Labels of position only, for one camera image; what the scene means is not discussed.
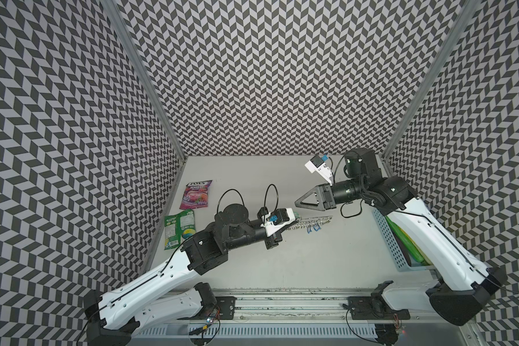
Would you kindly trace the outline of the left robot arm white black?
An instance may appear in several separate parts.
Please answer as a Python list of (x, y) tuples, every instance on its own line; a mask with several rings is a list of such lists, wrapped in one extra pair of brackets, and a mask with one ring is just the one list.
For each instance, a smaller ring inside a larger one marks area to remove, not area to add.
[(227, 262), (232, 249), (258, 242), (267, 249), (278, 246), (282, 233), (297, 223), (292, 208), (273, 212), (261, 208), (252, 221), (242, 204), (225, 207), (167, 261), (110, 292), (90, 291), (84, 297), (86, 325), (80, 335), (89, 345), (127, 345), (140, 331), (157, 324), (214, 319), (218, 303), (208, 283), (197, 283), (175, 296), (170, 291)]

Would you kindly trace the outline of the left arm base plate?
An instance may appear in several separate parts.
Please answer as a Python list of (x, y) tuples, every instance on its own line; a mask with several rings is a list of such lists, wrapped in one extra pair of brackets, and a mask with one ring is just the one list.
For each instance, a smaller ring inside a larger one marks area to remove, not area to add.
[(220, 320), (233, 320), (236, 296), (217, 296), (215, 303), (207, 303), (192, 317), (183, 317), (181, 320), (200, 320), (207, 317), (218, 317)]

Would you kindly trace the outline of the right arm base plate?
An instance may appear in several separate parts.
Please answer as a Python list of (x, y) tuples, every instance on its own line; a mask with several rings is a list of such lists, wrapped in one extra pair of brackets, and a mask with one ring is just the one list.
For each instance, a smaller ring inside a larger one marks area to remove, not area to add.
[(372, 296), (350, 296), (347, 305), (354, 320), (409, 320), (411, 315), (407, 309), (393, 310), (381, 298)]

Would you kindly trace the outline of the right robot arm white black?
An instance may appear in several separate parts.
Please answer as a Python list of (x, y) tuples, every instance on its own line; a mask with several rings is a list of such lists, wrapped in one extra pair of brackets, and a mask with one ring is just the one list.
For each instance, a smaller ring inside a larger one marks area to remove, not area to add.
[(325, 182), (296, 200), (296, 207), (326, 211), (362, 200), (405, 231), (439, 275), (425, 283), (386, 281), (372, 292), (372, 299), (395, 311), (435, 312), (456, 326), (476, 317), (506, 284), (505, 268), (491, 268), (465, 249), (405, 179), (384, 177), (374, 150), (351, 149), (341, 160), (346, 179), (339, 182), (326, 164), (327, 157), (316, 155), (307, 161), (307, 170)]

